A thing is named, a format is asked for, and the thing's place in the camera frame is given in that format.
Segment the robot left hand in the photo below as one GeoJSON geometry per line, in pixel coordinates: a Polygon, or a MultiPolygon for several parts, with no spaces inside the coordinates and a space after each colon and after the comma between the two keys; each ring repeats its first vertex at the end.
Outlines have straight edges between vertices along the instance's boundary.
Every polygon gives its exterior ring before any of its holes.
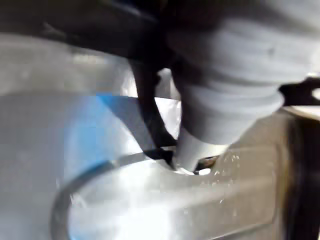
{"type": "Polygon", "coordinates": [[[0,77],[13,88],[102,90],[127,59],[144,119],[174,142],[154,100],[171,71],[182,106],[172,166],[192,174],[318,72],[317,0],[3,0],[0,77]]]}

